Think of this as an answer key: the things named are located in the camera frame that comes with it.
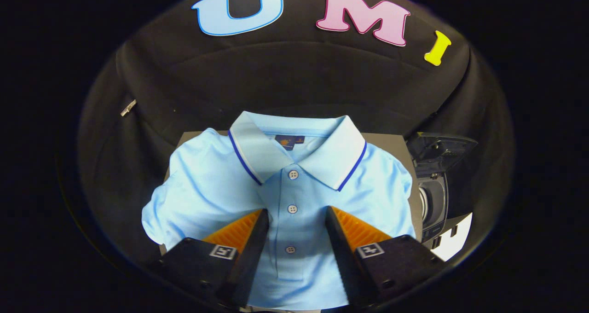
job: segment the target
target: pink letter m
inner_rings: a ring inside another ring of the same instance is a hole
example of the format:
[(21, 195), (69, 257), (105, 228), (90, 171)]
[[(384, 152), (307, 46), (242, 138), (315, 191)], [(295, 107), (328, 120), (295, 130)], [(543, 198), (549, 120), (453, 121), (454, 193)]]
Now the pink letter m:
[(382, 20), (381, 27), (373, 33), (374, 37), (389, 44), (405, 46), (404, 23), (411, 13), (403, 7), (384, 0), (372, 8), (368, 8), (364, 0), (327, 0), (325, 17), (317, 21), (317, 27), (329, 31), (349, 30), (350, 25), (343, 21), (345, 11), (361, 34)]

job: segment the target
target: light blue polo shirt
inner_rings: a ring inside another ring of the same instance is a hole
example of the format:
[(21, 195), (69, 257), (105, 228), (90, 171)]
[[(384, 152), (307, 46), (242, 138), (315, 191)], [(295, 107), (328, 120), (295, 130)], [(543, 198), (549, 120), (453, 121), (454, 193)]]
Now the light blue polo shirt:
[(175, 150), (170, 177), (155, 189), (142, 221), (147, 235), (169, 250), (266, 208), (270, 227), (248, 304), (327, 309), (349, 304), (325, 227), (327, 206), (389, 236), (415, 238), (411, 185), (401, 162), (366, 143), (349, 116), (244, 111), (228, 136), (208, 128)]

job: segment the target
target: blue collar stripe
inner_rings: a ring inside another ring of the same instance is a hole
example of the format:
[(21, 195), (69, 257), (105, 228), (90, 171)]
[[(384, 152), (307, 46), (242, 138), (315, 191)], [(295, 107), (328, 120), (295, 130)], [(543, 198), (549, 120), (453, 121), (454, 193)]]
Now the blue collar stripe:
[(346, 185), (347, 180), (350, 179), (350, 177), (352, 176), (352, 174), (354, 173), (354, 171), (356, 170), (356, 168), (360, 164), (360, 160), (362, 160), (362, 158), (364, 157), (365, 152), (366, 152), (366, 141), (364, 141), (364, 149), (362, 149), (362, 154), (360, 154), (360, 158), (358, 158), (358, 161), (356, 162), (356, 164), (354, 165), (354, 167), (352, 168), (350, 173), (346, 176), (346, 178), (343, 180), (341, 185), (337, 188), (337, 191), (341, 191), (343, 189), (343, 186)]
[(239, 154), (239, 151), (237, 150), (237, 146), (235, 145), (235, 141), (233, 141), (233, 136), (231, 135), (231, 131), (227, 131), (227, 133), (229, 134), (229, 139), (231, 139), (231, 144), (233, 145), (233, 149), (235, 150), (235, 154), (237, 154), (237, 157), (239, 158), (239, 161), (242, 163), (243, 168), (246, 170), (246, 172), (248, 172), (248, 174), (252, 177), (252, 179), (254, 179), (254, 181), (256, 181), (256, 183), (261, 185), (260, 181), (258, 181), (256, 176), (254, 176), (254, 174), (252, 174), (252, 171), (246, 166), (246, 162), (243, 160), (242, 155)]

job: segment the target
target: shirt sleeve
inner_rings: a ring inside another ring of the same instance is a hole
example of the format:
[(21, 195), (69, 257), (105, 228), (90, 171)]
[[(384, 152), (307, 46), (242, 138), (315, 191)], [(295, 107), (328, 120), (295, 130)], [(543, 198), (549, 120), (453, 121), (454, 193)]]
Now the shirt sleeve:
[(219, 182), (227, 178), (219, 163), (219, 134), (210, 128), (172, 153), (170, 177), (155, 188), (141, 213), (151, 240), (170, 250), (184, 238), (202, 239), (241, 216), (224, 203), (233, 196), (219, 193)]
[(409, 204), (413, 178), (403, 164), (394, 157), (392, 158), (392, 168), (389, 185), (392, 188), (391, 203), (394, 205), (397, 219), (394, 222), (395, 230), (389, 235), (393, 237), (410, 235), (416, 238)]
[(164, 244), (164, 211), (163, 206), (166, 201), (166, 195), (171, 181), (174, 178), (170, 176), (168, 180), (157, 187), (151, 195), (151, 200), (143, 207), (141, 211), (141, 223), (145, 233), (151, 240), (158, 244)]

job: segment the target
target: shirt button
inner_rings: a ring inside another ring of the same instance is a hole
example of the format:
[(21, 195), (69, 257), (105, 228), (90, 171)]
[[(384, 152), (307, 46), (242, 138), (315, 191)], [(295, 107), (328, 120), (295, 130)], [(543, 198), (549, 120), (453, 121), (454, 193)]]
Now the shirt button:
[(296, 170), (291, 170), (289, 172), (289, 179), (291, 180), (295, 180), (299, 178), (299, 172), (297, 172)]

